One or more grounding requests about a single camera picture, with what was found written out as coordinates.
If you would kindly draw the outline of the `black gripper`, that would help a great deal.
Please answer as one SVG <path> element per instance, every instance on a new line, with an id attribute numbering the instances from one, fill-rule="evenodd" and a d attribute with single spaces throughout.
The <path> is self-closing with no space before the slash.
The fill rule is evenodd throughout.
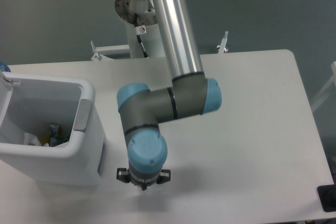
<path id="1" fill-rule="evenodd" d="M 160 172 L 150 175 L 148 178 L 140 178 L 136 176 L 130 169 L 118 168 L 116 179 L 128 184 L 131 182 L 133 185 L 138 186 L 142 190 L 146 190 L 153 184 L 164 184 L 171 181 L 171 170 L 162 169 Z"/>

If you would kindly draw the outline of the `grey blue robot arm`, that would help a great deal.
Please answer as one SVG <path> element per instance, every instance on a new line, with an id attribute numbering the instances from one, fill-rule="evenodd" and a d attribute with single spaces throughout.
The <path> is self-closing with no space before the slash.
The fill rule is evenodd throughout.
<path id="1" fill-rule="evenodd" d="M 129 160 L 128 168 L 118 168 L 117 179 L 146 190 L 171 179 L 163 168 L 167 144 L 160 123 L 217 111 L 222 94 L 217 81 L 205 77 L 185 0 L 115 0 L 115 9 L 132 26 L 143 58 L 153 53 L 147 52 L 141 31 L 158 25 L 172 76 L 172 86 L 165 89 L 132 83 L 117 94 Z"/>

